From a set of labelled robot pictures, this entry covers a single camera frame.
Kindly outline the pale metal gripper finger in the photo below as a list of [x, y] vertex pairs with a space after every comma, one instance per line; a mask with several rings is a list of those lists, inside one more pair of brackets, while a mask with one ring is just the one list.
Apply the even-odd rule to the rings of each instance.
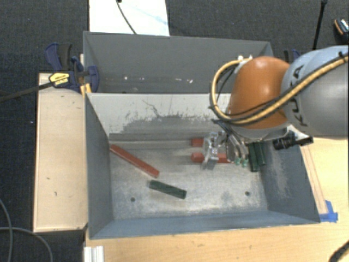
[[213, 170], [218, 161], [219, 161], [218, 157], [204, 156], [204, 160], [201, 163], [201, 169], [202, 170]]
[[212, 138], [206, 136], [203, 140], [203, 154], [205, 158], [210, 158], [212, 154]]

